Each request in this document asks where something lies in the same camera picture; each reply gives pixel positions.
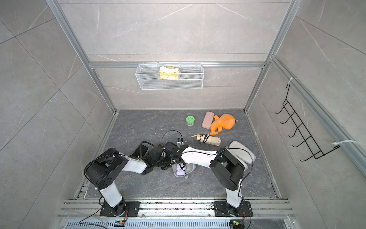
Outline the lilac umbrella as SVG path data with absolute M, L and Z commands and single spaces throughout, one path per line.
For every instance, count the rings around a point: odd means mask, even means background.
M 175 172 L 176 177 L 184 177 L 186 176 L 186 166 L 183 164 L 176 164 Z

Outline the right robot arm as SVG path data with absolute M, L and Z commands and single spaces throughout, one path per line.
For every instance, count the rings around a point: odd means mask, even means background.
M 238 209 L 243 201 L 242 182 L 248 165 L 253 166 L 255 154 L 238 141 L 217 151 L 195 149 L 188 145 L 177 146 L 167 142 L 162 145 L 164 153 L 178 165 L 194 164 L 211 169 L 217 180 L 226 189 L 226 203 Z

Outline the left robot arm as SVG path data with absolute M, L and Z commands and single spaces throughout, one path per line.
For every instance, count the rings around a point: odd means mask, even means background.
M 171 166 L 172 159 L 162 147 L 143 141 L 131 155 L 110 148 L 84 169 L 85 177 L 97 188 L 110 208 L 124 205 L 115 180 L 122 171 L 146 175 L 154 168 Z

